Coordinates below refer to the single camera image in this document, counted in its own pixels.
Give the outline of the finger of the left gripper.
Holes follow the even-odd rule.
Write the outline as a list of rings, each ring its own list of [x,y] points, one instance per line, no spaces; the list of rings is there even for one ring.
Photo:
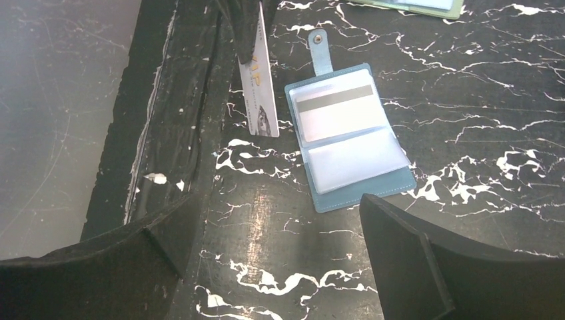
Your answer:
[[[260,19],[260,5],[263,8],[265,31],[270,33],[279,1],[219,0],[217,4],[233,31],[239,63],[249,63],[255,48],[255,37]]]

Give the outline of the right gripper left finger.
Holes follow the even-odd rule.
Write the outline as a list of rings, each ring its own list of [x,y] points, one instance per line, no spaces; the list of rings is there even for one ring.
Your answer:
[[[185,276],[200,214],[200,198],[185,195],[43,257],[3,260],[1,318],[163,319]]]

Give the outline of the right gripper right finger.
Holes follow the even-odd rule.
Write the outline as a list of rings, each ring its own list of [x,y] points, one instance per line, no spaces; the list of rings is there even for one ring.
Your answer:
[[[563,319],[564,260],[481,243],[365,194],[359,215],[385,319]]]

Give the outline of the VIP credit card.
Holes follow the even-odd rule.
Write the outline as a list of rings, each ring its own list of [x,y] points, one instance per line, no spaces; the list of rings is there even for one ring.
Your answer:
[[[280,133],[277,108],[261,3],[252,60],[247,64],[240,64],[239,71],[250,134],[278,137]]]

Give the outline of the blue leather card holder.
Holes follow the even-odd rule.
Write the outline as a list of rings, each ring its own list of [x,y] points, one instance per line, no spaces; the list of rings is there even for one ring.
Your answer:
[[[335,71],[324,29],[308,35],[315,76],[284,91],[318,213],[412,190],[416,181],[367,63]]]

